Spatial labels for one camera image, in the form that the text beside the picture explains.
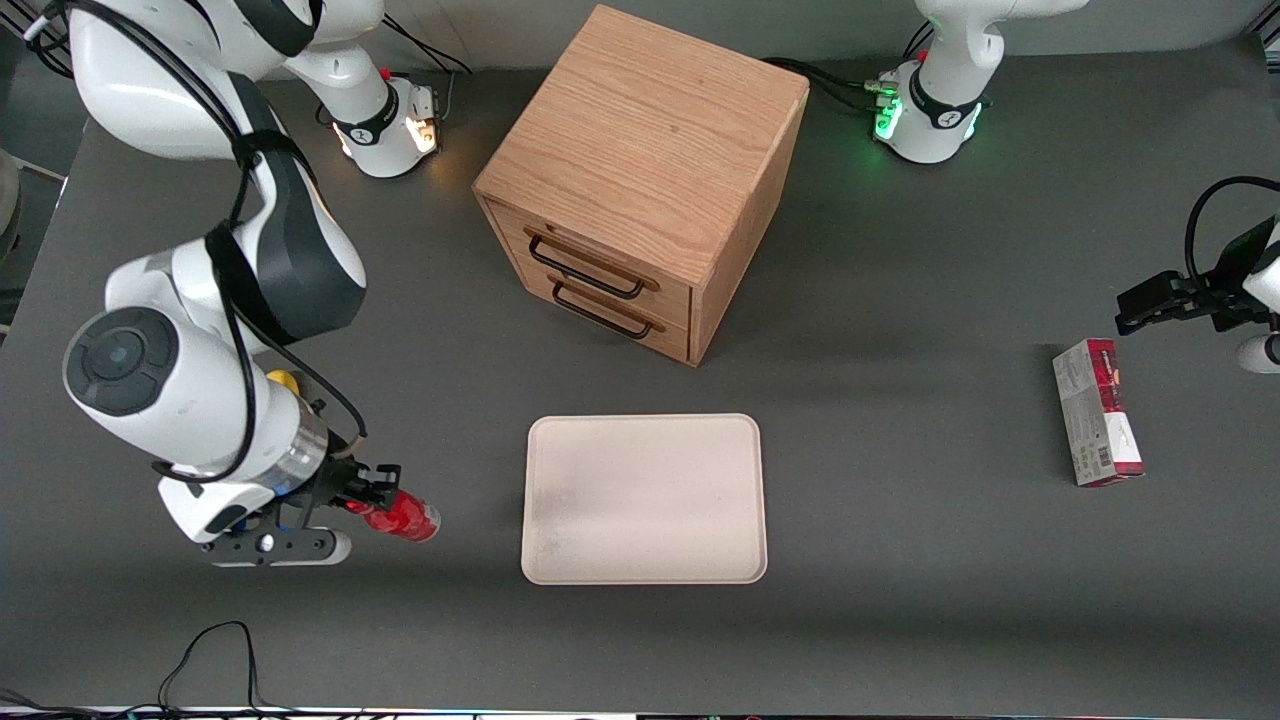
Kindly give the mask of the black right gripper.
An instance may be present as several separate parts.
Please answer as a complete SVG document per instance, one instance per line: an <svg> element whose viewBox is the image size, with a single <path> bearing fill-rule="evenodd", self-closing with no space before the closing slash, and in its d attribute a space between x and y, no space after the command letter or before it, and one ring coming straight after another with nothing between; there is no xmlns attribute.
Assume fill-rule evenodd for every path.
<svg viewBox="0 0 1280 720"><path fill-rule="evenodd" d="M387 512L399 493L401 473L398 464L369 466L355 457L326 457L311 479L268 505L268 519L297 530L310 528L312 515L324 507L361 516Z"/></svg>

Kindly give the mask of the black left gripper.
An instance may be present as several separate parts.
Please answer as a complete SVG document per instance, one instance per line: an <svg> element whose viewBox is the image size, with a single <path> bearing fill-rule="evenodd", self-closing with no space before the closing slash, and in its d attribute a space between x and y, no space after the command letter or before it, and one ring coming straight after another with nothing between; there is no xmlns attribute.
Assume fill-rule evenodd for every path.
<svg viewBox="0 0 1280 720"><path fill-rule="evenodd" d="M1276 219L1261 222L1231 240L1204 278L1220 309L1203 305L1202 288L1180 272L1166 270L1124 291L1116 297L1115 325L1121 337L1165 322L1188 322L1210 315L1219 333L1240 325L1276 327L1275 311L1245 291L1245 278L1265 254Z"/></svg>

